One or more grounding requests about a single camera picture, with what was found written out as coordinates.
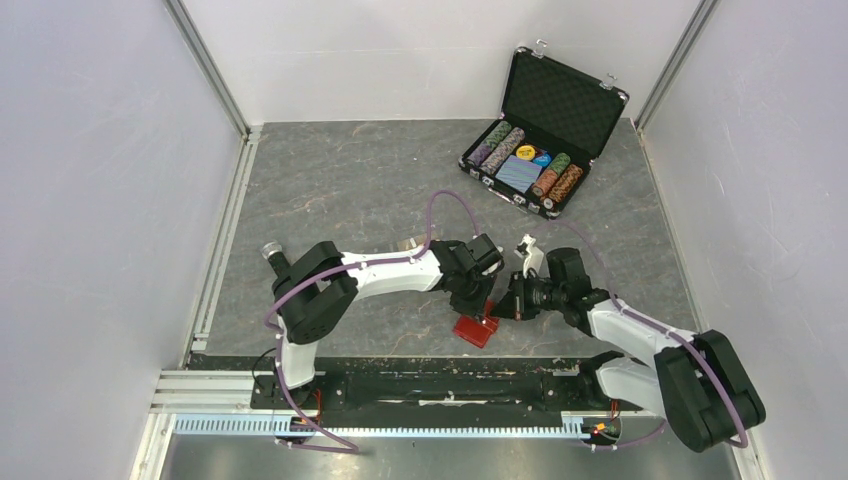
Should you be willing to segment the red leather card holder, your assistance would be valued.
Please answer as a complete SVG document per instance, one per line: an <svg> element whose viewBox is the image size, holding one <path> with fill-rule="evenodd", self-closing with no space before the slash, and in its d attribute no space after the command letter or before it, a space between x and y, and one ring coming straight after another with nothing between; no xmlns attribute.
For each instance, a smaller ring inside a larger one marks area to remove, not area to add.
<svg viewBox="0 0 848 480"><path fill-rule="evenodd" d="M491 314L494 306L495 303L492 300L487 300L481 316L461 315L452 329L453 334L465 342L483 349L499 329L499 318Z"/></svg>

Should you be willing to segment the clear acrylic card tray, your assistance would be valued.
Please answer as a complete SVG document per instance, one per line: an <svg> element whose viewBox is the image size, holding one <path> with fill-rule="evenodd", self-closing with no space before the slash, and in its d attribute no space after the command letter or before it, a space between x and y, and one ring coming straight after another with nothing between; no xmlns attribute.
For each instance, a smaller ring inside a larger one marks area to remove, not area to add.
<svg viewBox="0 0 848 480"><path fill-rule="evenodd" d="M420 234L414 237L409 237L398 241L395 246L398 252L413 251L418 252L426 250L428 245L428 237L426 234Z"/></svg>

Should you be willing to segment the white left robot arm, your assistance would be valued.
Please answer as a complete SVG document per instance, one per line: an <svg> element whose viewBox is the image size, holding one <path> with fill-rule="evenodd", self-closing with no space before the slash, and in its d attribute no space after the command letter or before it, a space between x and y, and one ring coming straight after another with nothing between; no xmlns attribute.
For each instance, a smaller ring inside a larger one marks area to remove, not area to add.
<svg viewBox="0 0 848 480"><path fill-rule="evenodd" d="M295 262L270 242L261 254L276 275L275 302L264 320L279 341L275 392L295 408L313 397L318 343L354 302L404 291L446 292L455 312L478 317L504 266L501 248L486 234L467 242L428 239L405 251L373 254L342 252L324 241Z"/></svg>

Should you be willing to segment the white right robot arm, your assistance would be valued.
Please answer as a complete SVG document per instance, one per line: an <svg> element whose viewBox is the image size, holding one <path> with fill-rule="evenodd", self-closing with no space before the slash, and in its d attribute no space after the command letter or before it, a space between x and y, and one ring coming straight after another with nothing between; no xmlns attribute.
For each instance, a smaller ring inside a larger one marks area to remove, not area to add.
<svg viewBox="0 0 848 480"><path fill-rule="evenodd" d="M623 400L664 419L681 443L703 452L719 443L747 445L766 407L729 338L678 329L593 286L580 252L545 255L520 249L530 265L511 273L493 317L528 321L557 312L567 325L613 345L580 365L580 400L602 408Z"/></svg>

